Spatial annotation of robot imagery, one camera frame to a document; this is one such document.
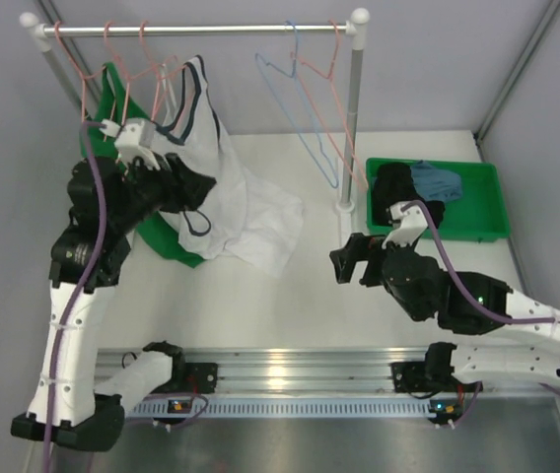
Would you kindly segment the white printed navy-trim tank top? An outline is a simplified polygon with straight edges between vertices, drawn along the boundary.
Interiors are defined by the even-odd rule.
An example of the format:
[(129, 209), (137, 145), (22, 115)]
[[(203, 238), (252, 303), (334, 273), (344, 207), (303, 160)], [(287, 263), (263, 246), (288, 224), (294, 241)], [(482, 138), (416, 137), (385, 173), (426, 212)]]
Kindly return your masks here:
[(176, 153), (191, 170), (216, 179), (198, 212), (161, 216), (178, 232), (178, 242), (204, 259), (235, 256), (278, 277), (299, 241), (302, 200), (254, 175), (242, 163), (210, 102), (205, 64), (197, 55), (185, 62), (191, 80), (189, 106), (179, 108), (180, 126), (158, 126), (152, 150)]

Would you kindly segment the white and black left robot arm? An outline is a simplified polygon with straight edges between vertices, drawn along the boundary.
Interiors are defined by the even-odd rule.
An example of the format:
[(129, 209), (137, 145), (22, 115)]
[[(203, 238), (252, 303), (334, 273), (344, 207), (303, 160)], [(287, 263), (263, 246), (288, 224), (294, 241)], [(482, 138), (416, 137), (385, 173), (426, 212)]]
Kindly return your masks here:
[(28, 409), (11, 422), (14, 438), (101, 452), (119, 438), (123, 421), (151, 394), (184, 391), (182, 348), (151, 342), (111, 379), (97, 384), (98, 339), (130, 253), (128, 234), (155, 213), (197, 210), (214, 178), (169, 153), (122, 170), (108, 157), (77, 163), (67, 184), (69, 224), (50, 250), (50, 317), (42, 369)]

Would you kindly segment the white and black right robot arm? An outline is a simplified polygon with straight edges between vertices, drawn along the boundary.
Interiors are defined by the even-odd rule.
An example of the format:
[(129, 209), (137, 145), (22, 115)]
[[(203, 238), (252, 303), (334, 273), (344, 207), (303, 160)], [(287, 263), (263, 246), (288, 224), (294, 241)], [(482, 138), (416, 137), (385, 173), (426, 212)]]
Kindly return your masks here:
[(329, 258), (339, 284), (349, 283), (357, 263), (365, 263), (361, 285), (383, 288), (415, 322), (434, 319), (456, 335), (515, 341), (502, 350), (432, 344), (424, 376), (434, 389), (513, 377), (560, 390), (560, 309), (490, 276), (455, 271), (414, 245), (375, 236), (353, 234)]

